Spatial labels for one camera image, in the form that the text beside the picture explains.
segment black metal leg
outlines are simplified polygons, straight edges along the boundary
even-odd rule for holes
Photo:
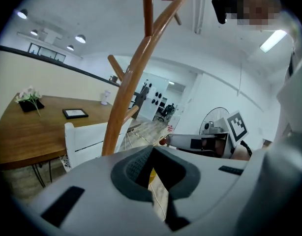
[[[52,169],[51,169],[51,160],[49,160],[49,177],[50,177],[50,179],[51,179],[51,183],[53,182],[53,180],[52,180]]]
[[[36,169],[35,169],[34,165],[35,165],[35,164],[32,165],[33,170],[34,170],[34,173],[35,173],[35,175],[36,175],[38,181],[40,182],[40,184],[41,184],[42,187],[44,188],[44,187],[45,187],[45,184],[44,184],[44,182],[43,182],[43,179],[41,178],[41,175],[39,174],[39,171],[38,171],[37,166],[36,166]]]

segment ceiling light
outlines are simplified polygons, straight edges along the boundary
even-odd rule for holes
[[[69,50],[71,50],[71,51],[74,50],[74,49],[73,49],[73,45],[68,45],[67,48],[68,48]]]
[[[84,35],[78,35],[76,36],[76,40],[78,40],[80,43],[85,44],[86,42],[86,37]]]
[[[32,31],[31,31],[31,34],[34,35],[34,36],[37,36],[37,35],[38,35],[38,34],[37,34],[37,30],[36,30],[36,29],[32,30]]]
[[[20,18],[26,19],[28,17],[28,10],[26,9],[20,10],[18,11],[17,14]]]
[[[276,30],[265,43],[260,47],[265,53],[268,52],[272,47],[274,47],[287,33],[283,30]]]

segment wooden coat rack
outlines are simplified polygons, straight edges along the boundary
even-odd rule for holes
[[[135,92],[138,82],[141,78],[147,62],[149,61],[156,44],[164,33],[166,27],[174,17],[179,25],[181,20],[177,15],[180,6],[186,0],[168,0],[172,1],[167,8],[153,22],[153,0],[143,0],[144,18],[145,18],[145,37],[142,39],[130,65],[124,73],[113,55],[108,56],[108,60],[121,81],[121,86],[117,92],[112,111],[108,120],[107,130],[103,142],[102,156],[114,153],[121,126],[137,110],[138,107],[128,111],[131,98]]]

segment white chair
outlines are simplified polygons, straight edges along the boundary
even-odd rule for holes
[[[114,153],[120,149],[131,121],[132,118],[121,127]],[[74,127],[70,122],[64,125],[67,155],[60,159],[67,172],[101,156],[106,128],[107,122],[83,127]]]

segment wooden table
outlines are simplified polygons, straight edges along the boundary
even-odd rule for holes
[[[64,124],[75,127],[107,122],[112,105],[99,101],[43,96],[45,108],[24,113],[10,102],[0,119],[0,168],[15,169],[66,154]],[[89,117],[66,119],[63,109],[82,108]]]

